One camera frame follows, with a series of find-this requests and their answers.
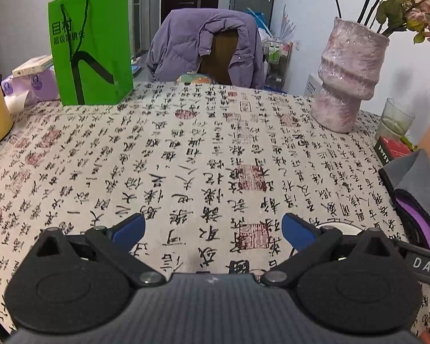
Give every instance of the glass cup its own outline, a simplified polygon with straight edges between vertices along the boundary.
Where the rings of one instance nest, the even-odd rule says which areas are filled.
[[[383,136],[399,141],[408,131],[414,118],[414,114],[407,107],[392,98],[387,98],[375,140]]]

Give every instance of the black strap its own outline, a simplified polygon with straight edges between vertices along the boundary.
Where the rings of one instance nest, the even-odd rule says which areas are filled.
[[[89,0],[86,0],[86,6],[84,7],[84,21],[83,21],[83,26],[81,27],[81,31],[80,31],[80,42],[78,43],[77,49],[75,50],[76,54],[78,52],[78,50],[80,50],[81,47],[81,43],[83,42],[83,38],[84,38],[84,27],[86,25],[86,21],[87,21],[87,8],[89,6]],[[67,36],[68,36],[68,41],[69,41],[69,55],[70,55],[70,61],[73,58],[72,54],[72,49],[71,49],[71,35],[70,35],[70,31],[71,31],[71,27],[69,27],[68,21],[67,21],[67,16],[65,15],[65,6],[64,4],[60,4],[60,10],[62,11],[62,16],[64,17],[64,21],[62,22],[62,26],[65,29],[65,32],[67,32]]]
[[[65,31],[68,35],[68,42],[69,42],[69,56],[70,56],[70,62],[71,62],[71,69],[72,69],[72,75],[73,75],[73,82],[75,85],[75,92],[77,94],[77,101],[78,104],[85,104],[84,100],[84,94],[83,94],[83,85],[81,84],[81,76],[80,76],[80,69],[78,67],[78,64],[80,61],[86,62],[94,71],[97,72],[97,74],[102,77],[106,82],[109,84],[114,84],[113,75],[108,72],[108,70],[102,66],[98,61],[94,59],[92,55],[90,55],[87,52],[80,52],[81,43],[83,42],[84,38],[84,27],[86,25],[87,21],[87,8],[89,7],[89,0],[86,0],[86,6],[84,7],[84,21],[83,26],[81,27],[80,31],[80,42],[78,43],[77,49],[74,53],[72,53],[71,48],[71,27],[69,27],[67,16],[65,15],[65,6],[64,4],[60,4],[60,10],[62,12],[62,16],[64,17],[64,21],[62,23]]]
[[[71,60],[71,68],[73,75],[73,82],[75,84],[75,92],[77,93],[78,104],[85,104],[83,86],[81,84],[80,76],[80,61],[86,62],[97,74],[109,84],[114,84],[113,75],[106,70],[99,62],[97,62],[92,55],[87,52],[76,52]]]

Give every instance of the purple cloth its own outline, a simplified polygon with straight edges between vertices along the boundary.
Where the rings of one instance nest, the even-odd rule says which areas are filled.
[[[237,29],[237,48],[228,67],[235,86],[263,89],[263,50],[255,18],[228,9],[172,10],[156,32],[147,57],[150,79],[175,81],[197,71],[201,56],[209,55],[213,35]]]
[[[410,204],[407,204],[406,202],[403,202],[402,200],[399,200],[396,198],[397,203],[402,207],[405,211],[407,211],[417,222],[417,224],[420,226],[425,239],[427,240],[428,246],[430,248],[430,225],[427,223],[427,221],[421,216],[419,212],[415,210]]]

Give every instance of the table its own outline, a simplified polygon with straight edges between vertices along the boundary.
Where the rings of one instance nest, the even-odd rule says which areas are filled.
[[[0,143],[3,292],[39,234],[78,234],[134,212],[147,219],[131,253],[173,271],[260,276],[292,247],[281,218],[380,227],[405,240],[377,170],[378,116],[332,133],[311,99],[227,86],[140,83],[115,106],[39,103]],[[429,324],[429,286],[413,331]]]

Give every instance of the pink vase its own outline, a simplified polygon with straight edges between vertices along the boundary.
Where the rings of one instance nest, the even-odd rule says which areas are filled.
[[[357,120],[362,100],[370,100],[389,39],[364,25],[336,18],[322,54],[322,90],[311,115],[334,132],[348,133]]]

